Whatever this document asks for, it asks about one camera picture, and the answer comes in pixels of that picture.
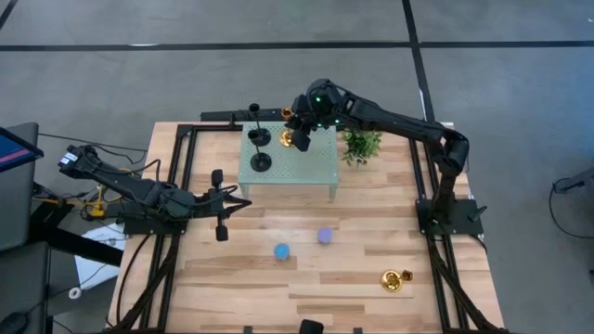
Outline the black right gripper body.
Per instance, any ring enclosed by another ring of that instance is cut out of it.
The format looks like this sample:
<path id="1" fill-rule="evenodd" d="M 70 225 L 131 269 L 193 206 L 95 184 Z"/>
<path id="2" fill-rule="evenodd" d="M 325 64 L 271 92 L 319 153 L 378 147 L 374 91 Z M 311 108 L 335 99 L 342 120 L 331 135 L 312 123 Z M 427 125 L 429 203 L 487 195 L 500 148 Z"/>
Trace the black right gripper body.
<path id="1" fill-rule="evenodd" d="M 294 115 L 298 118 L 298 130 L 292 133 L 292 144 L 301 152 L 309 149 L 311 138 L 310 133 L 316 128 L 319 121 L 320 107 L 306 95 L 299 95 L 292 105 Z"/>

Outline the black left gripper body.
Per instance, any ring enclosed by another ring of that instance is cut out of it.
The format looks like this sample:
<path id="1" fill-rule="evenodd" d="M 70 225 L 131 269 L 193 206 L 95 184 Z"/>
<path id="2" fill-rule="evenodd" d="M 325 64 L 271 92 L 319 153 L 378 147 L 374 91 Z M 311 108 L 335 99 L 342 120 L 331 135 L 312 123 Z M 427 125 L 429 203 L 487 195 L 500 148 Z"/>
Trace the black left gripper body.
<path id="1" fill-rule="evenodd" d="M 215 227 L 215 238 L 217 241 L 228 241 L 228 228 L 226 220 L 228 212 L 225 208 L 225 199 L 227 191 L 222 188 L 223 171 L 216 169 L 211 174 L 212 187 L 209 188 L 201 197 L 195 197 L 192 207 L 193 218 L 215 217 L 217 225 Z"/>

